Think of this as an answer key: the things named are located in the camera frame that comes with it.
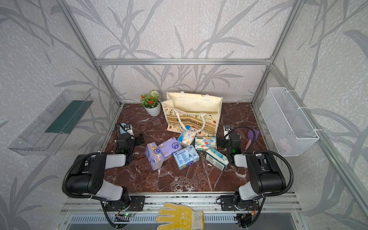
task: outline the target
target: wallpaper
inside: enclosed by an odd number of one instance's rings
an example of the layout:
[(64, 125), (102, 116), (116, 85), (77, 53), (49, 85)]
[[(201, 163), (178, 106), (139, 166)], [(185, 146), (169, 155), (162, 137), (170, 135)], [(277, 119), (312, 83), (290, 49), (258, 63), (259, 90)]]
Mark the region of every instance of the wallpaper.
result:
[(346, 0), (304, 5), (276, 62), (366, 188), (367, 6)]
[[(0, 229), (49, 230), (65, 203), (61, 182), (78, 154), (99, 149), (118, 109), (60, 13), (47, 0), (0, 2)], [(93, 103), (54, 156), (9, 144), (60, 93)]]
[(269, 58), (294, 0), (67, 0), (97, 58)]
[[(255, 101), (254, 111), (268, 149), (277, 152), (259, 110), (269, 87), (280, 87), (272, 74), (268, 75)], [(294, 172), (294, 183), (289, 191), (296, 194), (310, 229), (368, 229), (368, 220), (319, 147), (318, 142), (300, 156), (288, 157), (287, 160)], [(278, 159), (277, 162), (285, 179), (289, 181), (289, 171), (286, 165)]]
[(104, 66), (103, 71), (122, 102), (138, 102), (141, 94), (152, 89), (159, 90), (161, 100), (166, 100), (166, 92), (184, 91), (223, 97), (224, 102), (250, 102), (264, 69), (243, 65), (151, 65)]

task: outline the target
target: tissue pack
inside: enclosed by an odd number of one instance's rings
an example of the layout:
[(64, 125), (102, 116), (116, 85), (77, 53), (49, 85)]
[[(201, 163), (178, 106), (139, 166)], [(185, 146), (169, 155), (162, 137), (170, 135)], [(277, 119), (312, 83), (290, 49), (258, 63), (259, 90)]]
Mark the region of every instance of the tissue pack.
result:
[[(195, 131), (195, 128), (190, 127), (189, 125), (185, 126), (185, 128), (187, 130), (190, 130), (190, 131)], [(181, 135), (178, 138), (178, 141), (179, 141), (181, 146), (188, 147), (194, 141), (195, 135), (196, 135), (195, 133), (192, 134), (190, 132), (187, 132), (187, 131), (183, 130), (183, 132), (181, 133)]]
[(159, 144), (158, 147), (160, 148), (164, 160), (169, 159), (172, 157), (173, 153), (181, 150), (181, 145), (175, 137), (171, 137), (169, 140)]
[(195, 149), (206, 151), (210, 147), (217, 149), (216, 137), (195, 137)]
[(226, 166), (229, 164), (227, 157), (212, 147), (207, 149), (205, 159), (221, 171), (225, 171)]
[(154, 171), (162, 166), (164, 157), (156, 143), (147, 144), (145, 155)]
[(199, 155), (193, 145), (177, 151), (173, 156), (180, 170), (199, 161)]

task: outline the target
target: purple tissue pack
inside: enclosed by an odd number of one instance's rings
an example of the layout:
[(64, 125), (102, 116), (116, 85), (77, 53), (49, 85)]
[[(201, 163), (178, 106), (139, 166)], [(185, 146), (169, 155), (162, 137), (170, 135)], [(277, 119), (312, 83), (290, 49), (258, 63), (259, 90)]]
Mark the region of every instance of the purple tissue pack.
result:
[(158, 147), (161, 150), (164, 160), (169, 159), (173, 156), (173, 153), (181, 150), (181, 145), (175, 137), (171, 137), (169, 140), (159, 144)]
[(145, 155), (154, 171), (161, 168), (164, 157), (156, 143), (152, 142), (147, 144)]

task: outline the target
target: potted plant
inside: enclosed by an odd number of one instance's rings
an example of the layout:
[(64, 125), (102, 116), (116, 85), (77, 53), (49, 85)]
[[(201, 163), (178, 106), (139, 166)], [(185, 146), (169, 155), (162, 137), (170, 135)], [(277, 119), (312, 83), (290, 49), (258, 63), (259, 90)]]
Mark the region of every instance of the potted plant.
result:
[(161, 111), (159, 95), (157, 90), (152, 90), (150, 93), (141, 95), (141, 105), (144, 106), (147, 113), (152, 117), (158, 116)]

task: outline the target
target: brown marble surface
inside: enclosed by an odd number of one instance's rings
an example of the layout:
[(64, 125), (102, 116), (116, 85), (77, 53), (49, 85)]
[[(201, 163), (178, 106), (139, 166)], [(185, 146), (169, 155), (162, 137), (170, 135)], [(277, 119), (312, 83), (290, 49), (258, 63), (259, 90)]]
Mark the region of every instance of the brown marble surface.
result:
[[(118, 118), (119, 123), (131, 124), (135, 136), (143, 133), (145, 144), (134, 149), (134, 160), (129, 166), (107, 169), (105, 179), (113, 184), (128, 188), (129, 192), (195, 192), (195, 191), (234, 191), (249, 181), (247, 169), (228, 165), (224, 172), (209, 165), (204, 154), (199, 152), (200, 161), (179, 170), (175, 159), (171, 157), (162, 167), (153, 171), (144, 154), (147, 143), (160, 144), (170, 137), (179, 137), (179, 133), (167, 131), (167, 123), (163, 112), (151, 117), (138, 104), (124, 104)], [(258, 124), (249, 103), (223, 103), (222, 114), (217, 136), (223, 136), (223, 126), (232, 127), (246, 125), (257, 130)], [(242, 149), (248, 142), (248, 129), (238, 129), (242, 140)], [(106, 152), (114, 151), (116, 144), (115, 132), (111, 134)], [(266, 149), (264, 140), (259, 135), (252, 150)], [(226, 155), (225, 149), (218, 149)]]

